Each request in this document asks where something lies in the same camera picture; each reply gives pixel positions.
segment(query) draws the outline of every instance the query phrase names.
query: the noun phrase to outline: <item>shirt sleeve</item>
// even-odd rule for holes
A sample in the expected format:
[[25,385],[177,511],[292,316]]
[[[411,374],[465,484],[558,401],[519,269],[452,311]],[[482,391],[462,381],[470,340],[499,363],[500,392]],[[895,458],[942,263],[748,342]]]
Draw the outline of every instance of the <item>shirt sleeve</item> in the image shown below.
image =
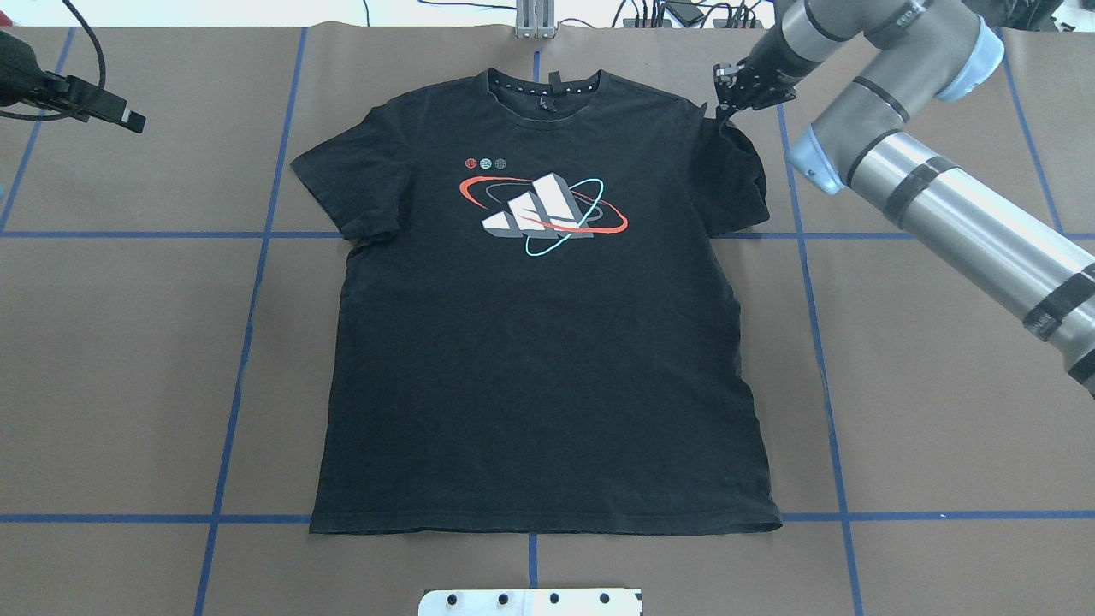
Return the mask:
[[693,116],[685,132],[688,194],[708,236],[769,219],[764,166],[752,142],[726,123]]
[[399,232],[410,199],[411,148],[389,105],[297,156],[290,166],[348,240],[382,241]]

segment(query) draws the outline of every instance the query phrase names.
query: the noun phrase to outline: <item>t-shirt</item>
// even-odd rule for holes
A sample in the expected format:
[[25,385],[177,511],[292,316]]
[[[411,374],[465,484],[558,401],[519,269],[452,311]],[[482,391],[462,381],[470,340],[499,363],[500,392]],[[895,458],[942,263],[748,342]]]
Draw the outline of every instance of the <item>t-shirt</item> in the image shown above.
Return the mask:
[[739,130],[603,70],[488,69],[292,168],[356,242],[311,532],[781,525],[708,240],[769,216]]

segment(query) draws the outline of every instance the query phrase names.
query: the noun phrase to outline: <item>neckline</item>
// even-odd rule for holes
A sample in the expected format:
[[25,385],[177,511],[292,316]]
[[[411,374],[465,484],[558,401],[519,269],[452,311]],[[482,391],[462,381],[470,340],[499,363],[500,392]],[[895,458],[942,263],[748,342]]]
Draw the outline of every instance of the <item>neckline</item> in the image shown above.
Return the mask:
[[561,117],[558,119],[533,119],[531,117],[526,117],[520,113],[514,111],[512,108],[503,104],[498,100],[492,90],[492,85],[507,86],[508,89],[516,90],[522,93],[535,93],[537,94],[550,94],[551,85],[546,83],[537,83],[534,81],[525,81],[523,79],[516,79],[509,77],[508,74],[502,72],[496,68],[488,68],[479,74],[479,84],[481,93],[486,96],[489,105],[494,107],[496,113],[508,119],[509,121],[523,126],[525,128],[532,128],[535,130],[554,130],[568,126],[584,116],[588,115],[590,109],[598,106],[601,98],[604,97],[606,90],[608,90],[609,84],[612,82],[611,74],[603,70],[598,70],[591,77],[581,79],[578,81],[564,81],[562,88],[568,92],[586,92],[587,90],[593,90],[593,95],[580,108],[572,113],[566,117]]

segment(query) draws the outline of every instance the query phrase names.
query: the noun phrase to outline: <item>white bracket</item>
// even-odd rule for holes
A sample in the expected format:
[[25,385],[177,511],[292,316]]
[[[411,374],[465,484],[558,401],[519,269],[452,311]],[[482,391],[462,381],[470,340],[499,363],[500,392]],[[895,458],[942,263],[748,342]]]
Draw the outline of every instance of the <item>white bracket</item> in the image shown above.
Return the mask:
[[554,38],[555,0],[517,0],[517,37]]
[[418,616],[643,616],[639,589],[429,591]]

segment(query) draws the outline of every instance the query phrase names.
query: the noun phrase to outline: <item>graphic print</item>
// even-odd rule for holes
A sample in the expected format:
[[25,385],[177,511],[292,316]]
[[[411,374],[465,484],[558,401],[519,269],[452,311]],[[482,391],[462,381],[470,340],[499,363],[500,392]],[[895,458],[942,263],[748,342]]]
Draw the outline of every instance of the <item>graphic print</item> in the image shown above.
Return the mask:
[[[599,186],[595,197],[575,189],[592,183]],[[549,173],[532,181],[522,177],[477,175],[461,182],[460,193],[464,198],[483,209],[488,209],[472,196],[472,188],[480,184],[485,184],[482,191],[488,198],[507,207],[507,210],[484,218],[483,230],[496,237],[523,236],[525,252],[529,256],[543,256],[572,239],[593,237],[600,233],[619,233],[627,228],[627,218],[614,205],[601,198],[604,194],[604,182],[597,177],[570,185],[556,173]],[[508,186],[518,186],[518,190],[521,188],[525,190],[503,200],[496,193]],[[514,191],[514,188],[509,188],[509,194]],[[579,200],[587,206],[585,211],[578,205]],[[604,217],[602,205],[615,212],[620,222],[613,226],[590,226],[590,222]],[[533,240],[551,240],[552,243],[543,249],[533,251]]]

